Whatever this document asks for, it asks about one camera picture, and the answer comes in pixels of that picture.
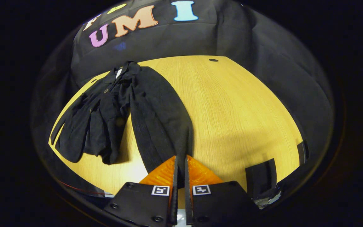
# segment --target wooden table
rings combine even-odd
[[[237,63],[224,56],[177,56],[139,64],[153,68],[173,86],[193,122],[193,157],[222,180],[238,181],[246,190],[247,167],[274,158],[279,182],[299,166],[297,145],[302,138],[291,115],[261,81]],[[59,118],[95,79],[107,74],[92,78],[68,102]],[[89,154],[72,163],[51,141],[49,145],[79,176],[116,194],[125,182],[137,183],[147,175],[131,117],[125,126],[118,164],[103,164],[101,157]],[[180,189],[179,208],[183,207],[184,189]]]

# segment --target red wire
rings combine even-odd
[[[70,185],[68,185],[68,184],[66,184],[66,183],[64,183],[64,182],[62,182],[62,181],[59,181],[61,184],[64,184],[64,185],[66,185],[66,186],[68,186],[68,187],[70,187],[70,188],[73,188],[73,189],[75,189],[75,190],[79,190],[79,191],[83,191],[83,192],[88,192],[88,193],[92,193],[92,194],[99,194],[99,195],[112,195],[112,194],[110,194],[110,193],[99,193],[99,192],[95,192],[95,191],[85,191],[85,190],[82,190],[82,189],[79,189],[79,188],[76,188],[76,187],[72,187],[72,186],[70,186]]]

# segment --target blue letter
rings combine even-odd
[[[172,5],[176,6],[177,17],[174,18],[175,21],[189,21],[197,20],[198,17],[193,14],[193,8],[191,5],[194,4],[193,1],[178,1],[173,2]]]

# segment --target black jacket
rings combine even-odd
[[[170,83],[150,67],[128,61],[116,79],[118,70],[96,82],[64,113],[51,135],[52,142],[58,140],[57,150],[71,162],[87,153],[102,156],[105,164],[115,163],[131,112],[147,171],[178,155],[183,173],[184,158],[193,150],[193,125],[183,102]]]

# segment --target table surface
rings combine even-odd
[[[153,68],[173,86],[193,122],[193,157],[223,181],[238,181],[246,190],[247,167],[274,158],[279,182],[299,166],[297,145],[302,138],[291,115],[271,90],[231,59],[176,56],[139,64]],[[95,76],[83,86],[57,121],[82,92],[107,74]],[[59,154],[51,141],[49,145],[79,176],[116,194],[125,182],[138,183],[147,175],[131,117],[125,126],[118,164],[103,164],[100,156],[89,154],[72,163]],[[179,189],[179,208],[183,207],[184,189]]]

